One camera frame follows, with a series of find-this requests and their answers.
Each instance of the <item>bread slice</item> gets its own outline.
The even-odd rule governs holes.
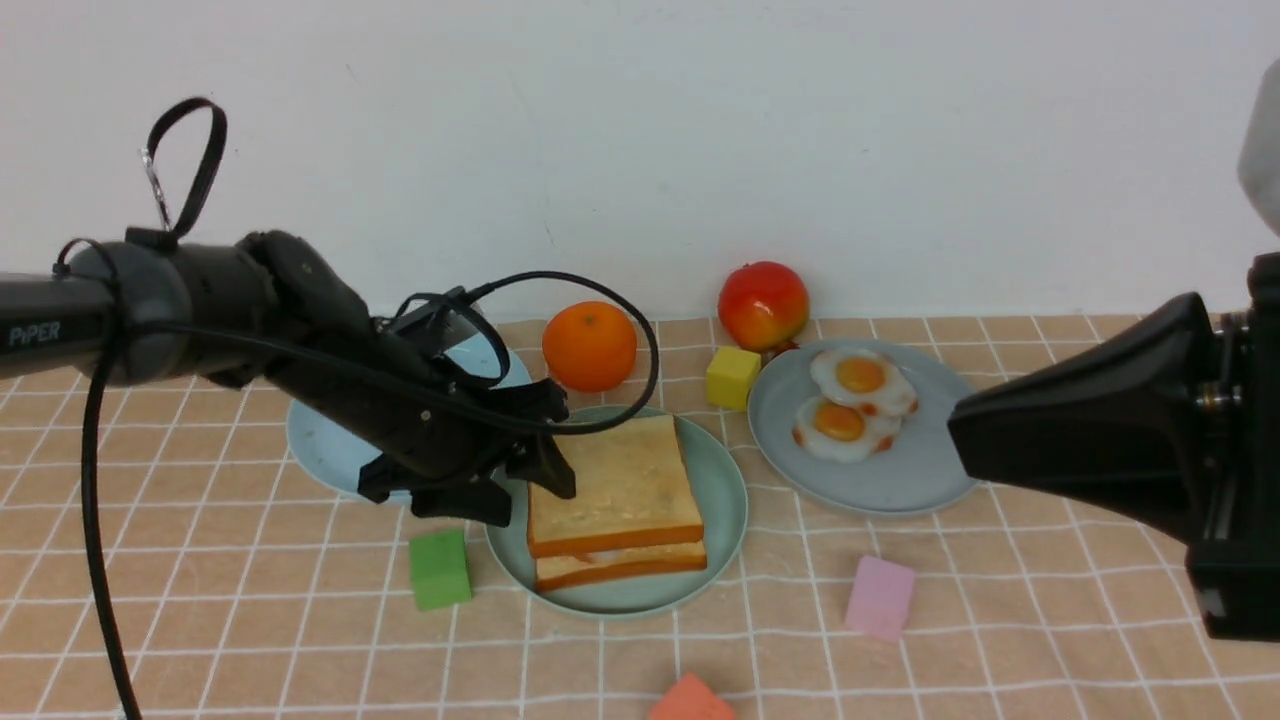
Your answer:
[[[701,541],[614,550],[534,561],[534,589],[550,592],[605,580],[707,569]]]
[[[535,559],[703,539],[673,415],[557,436],[556,445],[577,477],[577,496],[561,500],[529,486],[529,553]]]

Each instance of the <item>orange cube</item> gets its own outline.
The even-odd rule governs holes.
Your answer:
[[[733,720],[733,708],[716,697],[698,675],[686,673],[653,706],[649,720]]]

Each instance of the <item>tangerine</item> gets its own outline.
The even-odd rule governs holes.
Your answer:
[[[621,309],[608,302],[571,305],[543,332],[547,370],[579,392],[604,392],[622,384],[636,364],[636,331]]]

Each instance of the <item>fried egg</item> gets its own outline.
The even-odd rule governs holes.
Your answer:
[[[861,462],[893,447],[893,438],[901,429],[901,418],[863,415],[826,397],[814,397],[796,413],[791,437],[814,457]]]
[[[809,361],[822,395],[863,415],[905,418],[920,407],[915,388],[888,357],[870,350],[824,350]]]

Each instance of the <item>yellow cube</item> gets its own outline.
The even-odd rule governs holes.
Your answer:
[[[746,396],[762,359],[755,352],[737,347],[721,347],[707,366],[707,402],[728,410],[746,410]]]

